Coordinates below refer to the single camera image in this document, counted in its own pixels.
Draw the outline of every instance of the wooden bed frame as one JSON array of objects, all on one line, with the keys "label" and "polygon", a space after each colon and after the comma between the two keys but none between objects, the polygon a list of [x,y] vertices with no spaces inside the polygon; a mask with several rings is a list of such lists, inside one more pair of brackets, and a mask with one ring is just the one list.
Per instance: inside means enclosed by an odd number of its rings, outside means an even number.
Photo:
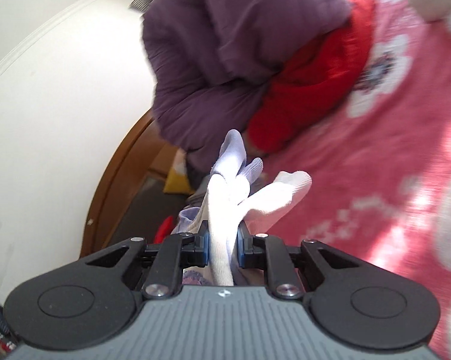
[{"label": "wooden bed frame", "polygon": [[146,178],[165,180],[177,148],[159,137],[150,111],[134,125],[112,156],[89,208],[81,257],[109,244]]}]

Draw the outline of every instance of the gray floor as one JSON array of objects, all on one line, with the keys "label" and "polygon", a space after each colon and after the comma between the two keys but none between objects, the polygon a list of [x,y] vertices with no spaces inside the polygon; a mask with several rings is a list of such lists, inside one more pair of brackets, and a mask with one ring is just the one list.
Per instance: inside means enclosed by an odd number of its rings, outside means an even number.
[{"label": "gray floor", "polygon": [[164,182],[148,178],[129,206],[110,245],[131,237],[144,237],[152,242],[161,223],[168,216],[177,217],[186,205],[185,195],[162,193]]}]

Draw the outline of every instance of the red sweater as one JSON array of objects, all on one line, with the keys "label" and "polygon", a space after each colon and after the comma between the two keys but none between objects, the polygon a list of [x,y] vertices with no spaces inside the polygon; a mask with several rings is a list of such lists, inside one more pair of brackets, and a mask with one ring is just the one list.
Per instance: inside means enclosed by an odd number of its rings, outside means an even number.
[{"label": "red sweater", "polygon": [[298,50],[270,82],[248,125],[251,142],[265,153],[280,150],[320,121],[352,89],[372,46],[374,0],[351,0],[346,25]]}]

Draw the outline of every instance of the purple puffer coat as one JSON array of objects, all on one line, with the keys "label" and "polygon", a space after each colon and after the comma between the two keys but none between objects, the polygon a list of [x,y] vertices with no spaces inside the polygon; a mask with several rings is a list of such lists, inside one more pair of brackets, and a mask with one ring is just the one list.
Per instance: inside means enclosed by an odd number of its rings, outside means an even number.
[{"label": "purple puffer coat", "polygon": [[269,79],[317,35],[342,26],[346,0],[153,0],[143,42],[157,76],[161,135],[209,172],[226,133],[243,131]]}]

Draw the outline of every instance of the pink bedspread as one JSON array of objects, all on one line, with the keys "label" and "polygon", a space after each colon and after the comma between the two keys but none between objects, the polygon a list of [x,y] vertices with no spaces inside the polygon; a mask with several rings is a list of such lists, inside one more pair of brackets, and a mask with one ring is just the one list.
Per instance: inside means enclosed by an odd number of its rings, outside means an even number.
[{"label": "pink bedspread", "polygon": [[451,36],[405,0],[377,0],[363,77],[327,120],[265,161],[309,194],[270,233],[318,239],[422,283],[441,304],[431,346],[451,359]]}]

